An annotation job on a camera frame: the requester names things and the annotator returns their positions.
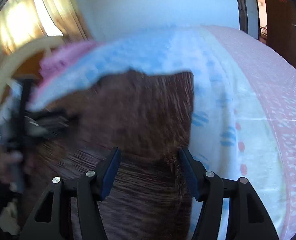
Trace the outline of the blue patterned bed blanket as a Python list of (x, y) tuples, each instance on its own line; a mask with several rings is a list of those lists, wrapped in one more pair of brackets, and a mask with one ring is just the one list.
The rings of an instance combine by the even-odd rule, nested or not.
[(277, 239), (246, 178), (223, 179), (188, 150), (193, 75), (134, 69), (100, 77), (41, 111), (28, 109), (32, 76), (0, 126), (0, 207), (17, 200), (17, 239), (217, 239), (229, 199), (227, 239)]

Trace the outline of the cream wooden headboard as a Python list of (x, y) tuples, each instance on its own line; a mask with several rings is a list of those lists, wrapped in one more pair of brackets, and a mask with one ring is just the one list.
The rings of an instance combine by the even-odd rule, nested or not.
[(0, 63), (0, 105), (9, 95), (10, 81), (14, 77), (34, 75), (40, 79), (41, 59), (51, 55), (56, 48), (64, 44), (62, 36), (41, 37), (26, 43), (5, 57)]

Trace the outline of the yellow patterned curtain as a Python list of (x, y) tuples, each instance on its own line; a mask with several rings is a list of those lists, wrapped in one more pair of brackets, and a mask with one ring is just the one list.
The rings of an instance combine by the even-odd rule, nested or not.
[(76, 0), (6, 0), (0, 8), (0, 52), (10, 54), (35, 39), (91, 37)]

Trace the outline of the brown knitted sweater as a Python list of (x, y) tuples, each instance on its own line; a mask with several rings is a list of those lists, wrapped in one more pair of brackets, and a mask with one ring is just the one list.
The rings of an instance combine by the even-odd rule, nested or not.
[(53, 177), (78, 178), (118, 147), (113, 188), (98, 205), (108, 238), (186, 239), (192, 201), (176, 153), (189, 144), (192, 86), (190, 72), (148, 76), (129, 70), (47, 103), (47, 110), (65, 109), (78, 121), (32, 155), (20, 225)]

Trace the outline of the pink dotted bed sheet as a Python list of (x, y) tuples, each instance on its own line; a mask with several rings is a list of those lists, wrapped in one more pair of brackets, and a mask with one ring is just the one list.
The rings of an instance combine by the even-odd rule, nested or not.
[(277, 141), (286, 184), (281, 239), (296, 239), (296, 70), (243, 31), (207, 26), (226, 48), (258, 96)]

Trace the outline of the brown wooden door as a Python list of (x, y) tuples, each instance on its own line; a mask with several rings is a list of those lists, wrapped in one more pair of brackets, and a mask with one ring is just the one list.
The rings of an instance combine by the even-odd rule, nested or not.
[(291, 0), (265, 0), (267, 45), (296, 68), (296, 6)]

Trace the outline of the folded pink quilt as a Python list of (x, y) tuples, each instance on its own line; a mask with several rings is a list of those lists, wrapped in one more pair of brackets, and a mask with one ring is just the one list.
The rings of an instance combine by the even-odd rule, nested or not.
[(51, 79), (98, 45), (96, 41), (90, 40), (60, 46), (51, 55), (44, 57), (40, 61), (40, 75), (44, 80)]

